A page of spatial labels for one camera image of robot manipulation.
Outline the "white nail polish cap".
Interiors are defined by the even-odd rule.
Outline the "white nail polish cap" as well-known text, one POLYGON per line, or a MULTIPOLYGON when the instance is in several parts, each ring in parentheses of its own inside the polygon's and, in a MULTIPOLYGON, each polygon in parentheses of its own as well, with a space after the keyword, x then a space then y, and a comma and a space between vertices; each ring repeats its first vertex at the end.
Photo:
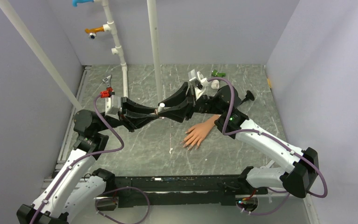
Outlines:
POLYGON ((164 103, 159 103, 158 105, 158 113, 162 112, 165 108, 165 104, 164 103))

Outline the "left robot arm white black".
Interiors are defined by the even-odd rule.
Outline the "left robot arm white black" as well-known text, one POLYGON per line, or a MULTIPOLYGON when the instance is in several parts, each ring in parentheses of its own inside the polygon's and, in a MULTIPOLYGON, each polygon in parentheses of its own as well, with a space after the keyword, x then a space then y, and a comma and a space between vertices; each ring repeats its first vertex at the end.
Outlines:
POLYGON ((101 154, 124 148, 114 130, 124 126, 130 132, 159 118, 158 110, 137 104, 127 97, 106 98, 105 112, 82 109, 74 117, 78 138, 64 167, 49 186, 32 202, 21 205, 16 215, 21 224, 69 224, 95 197, 111 195, 115 190, 113 173, 100 169, 79 184, 85 172, 101 154))

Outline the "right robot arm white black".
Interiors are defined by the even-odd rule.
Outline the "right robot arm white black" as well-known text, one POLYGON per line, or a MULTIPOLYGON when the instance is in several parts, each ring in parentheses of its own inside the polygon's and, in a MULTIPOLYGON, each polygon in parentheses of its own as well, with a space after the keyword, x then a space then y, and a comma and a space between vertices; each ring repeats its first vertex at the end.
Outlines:
POLYGON ((301 149, 272 135, 238 110, 241 103, 231 84, 219 88, 214 96, 205 95, 201 84, 183 84, 176 93, 159 103, 156 114, 177 122, 190 119, 194 113, 211 114, 210 119, 187 130, 183 143, 189 149, 199 147, 215 127, 223 135, 249 144, 271 158, 278 168, 245 169, 244 177, 238 181, 239 190, 244 194, 259 187, 273 187, 278 192, 304 198, 311 194, 313 183, 320 178, 323 192, 319 197, 326 197, 328 188, 319 169, 317 151, 301 149))

